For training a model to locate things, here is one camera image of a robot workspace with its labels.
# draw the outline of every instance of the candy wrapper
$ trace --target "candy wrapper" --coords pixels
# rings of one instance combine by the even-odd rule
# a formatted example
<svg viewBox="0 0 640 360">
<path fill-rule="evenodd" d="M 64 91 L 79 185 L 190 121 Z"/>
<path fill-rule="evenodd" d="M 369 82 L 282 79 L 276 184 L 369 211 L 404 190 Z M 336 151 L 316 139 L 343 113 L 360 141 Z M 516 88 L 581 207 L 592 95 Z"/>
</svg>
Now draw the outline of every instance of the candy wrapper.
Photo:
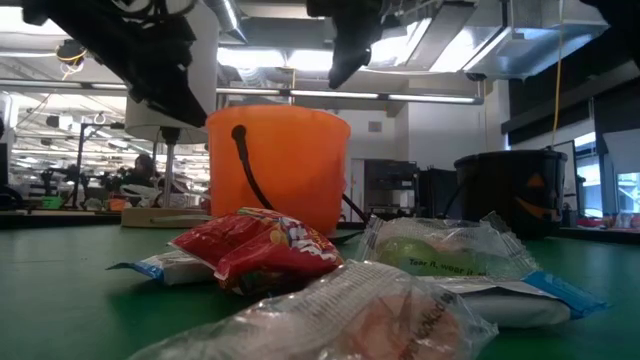
<svg viewBox="0 0 640 360">
<path fill-rule="evenodd" d="M 374 218 L 356 258 L 392 265 L 415 276 L 520 280 L 538 270 L 520 240 L 493 213 L 480 223 Z"/>
<path fill-rule="evenodd" d="M 606 302 L 542 271 L 531 273 L 522 281 L 486 277 L 419 279 L 460 295 L 471 310 L 501 328 L 554 325 L 608 308 Z"/>
<path fill-rule="evenodd" d="M 134 360 L 469 360 L 497 329 L 457 295 L 396 268 L 356 263 L 298 293 L 152 345 Z"/>
<path fill-rule="evenodd" d="M 241 294 L 304 284 L 342 264 L 322 234 L 278 212 L 242 208 L 169 243 L 215 270 L 223 288 Z"/>
<path fill-rule="evenodd" d="M 215 280 L 209 267 L 182 251 L 154 255 L 134 263 L 121 262 L 107 268 L 113 269 L 132 269 L 165 285 Z"/>
</svg>

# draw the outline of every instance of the person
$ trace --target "person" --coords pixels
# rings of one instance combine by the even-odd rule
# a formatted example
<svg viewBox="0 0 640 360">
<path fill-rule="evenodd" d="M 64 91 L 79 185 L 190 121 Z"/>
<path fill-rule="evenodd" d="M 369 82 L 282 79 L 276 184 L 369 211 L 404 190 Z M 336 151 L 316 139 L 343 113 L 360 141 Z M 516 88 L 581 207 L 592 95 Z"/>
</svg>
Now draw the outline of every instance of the person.
<svg viewBox="0 0 640 360">
<path fill-rule="evenodd" d="M 156 175 L 156 166 L 151 156 L 141 154 L 136 158 L 134 168 L 123 177 L 122 184 L 153 187 L 151 178 Z"/>
</svg>

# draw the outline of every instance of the clear plastic wrapper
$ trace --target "clear plastic wrapper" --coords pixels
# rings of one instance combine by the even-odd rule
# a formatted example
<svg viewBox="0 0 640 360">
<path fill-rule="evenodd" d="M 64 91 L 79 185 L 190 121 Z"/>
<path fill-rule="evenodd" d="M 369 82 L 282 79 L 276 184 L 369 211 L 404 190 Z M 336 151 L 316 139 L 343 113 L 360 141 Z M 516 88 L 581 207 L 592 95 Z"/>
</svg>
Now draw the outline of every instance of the clear plastic wrapper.
<svg viewBox="0 0 640 360">
<path fill-rule="evenodd" d="M 519 280 L 538 265 L 494 213 L 461 220 L 372 219 L 358 260 L 378 261 L 415 276 L 489 276 Z"/>
<path fill-rule="evenodd" d="M 473 359 L 497 328 L 457 295 L 349 261 L 298 293 L 152 345 L 132 359 Z"/>
</svg>

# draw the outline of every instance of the cable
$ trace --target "cable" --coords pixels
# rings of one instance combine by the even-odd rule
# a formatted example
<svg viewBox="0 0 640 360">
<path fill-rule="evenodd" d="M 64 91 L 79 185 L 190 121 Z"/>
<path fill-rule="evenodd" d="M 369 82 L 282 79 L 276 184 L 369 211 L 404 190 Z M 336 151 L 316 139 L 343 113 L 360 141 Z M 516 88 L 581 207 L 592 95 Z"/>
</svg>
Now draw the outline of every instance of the cable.
<svg viewBox="0 0 640 360">
<path fill-rule="evenodd" d="M 56 57 L 60 61 L 74 61 L 75 60 L 77 62 L 80 58 L 82 58 L 85 55 L 87 55 L 87 49 L 85 49 L 81 54 L 76 55 L 76 56 L 72 56 L 70 58 L 63 58 L 63 57 L 60 57 L 60 56 L 57 56 L 57 55 L 56 55 Z"/>
<path fill-rule="evenodd" d="M 553 132 L 551 133 L 551 150 L 556 144 L 556 131 L 558 130 L 558 118 L 560 117 L 560 80 L 562 78 L 562 45 L 564 33 L 564 1 L 560 1 L 560 36 L 558 38 L 558 71 L 556 75 L 556 108 L 553 115 Z"/>
</svg>

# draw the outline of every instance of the green table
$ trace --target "green table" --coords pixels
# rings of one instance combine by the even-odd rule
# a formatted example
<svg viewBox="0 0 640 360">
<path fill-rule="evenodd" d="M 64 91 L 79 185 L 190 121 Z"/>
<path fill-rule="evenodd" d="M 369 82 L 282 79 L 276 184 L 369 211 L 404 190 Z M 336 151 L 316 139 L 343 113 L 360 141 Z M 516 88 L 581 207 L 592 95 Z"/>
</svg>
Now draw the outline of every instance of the green table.
<svg viewBox="0 0 640 360">
<path fill-rule="evenodd" d="M 168 288 L 105 271 L 167 250 L 179 230 L 98 226 L 0 231 L 2 359 L 122 359 L 250 305 L 214 284 Z M 543 329 L 503 331 L 480 359 L 640 359 L 640 247 L 568 239 L 527 243 L 542 266 L 614 307 Z M 355 244 L 342 248 L 353 254 Z"/>
</svg>

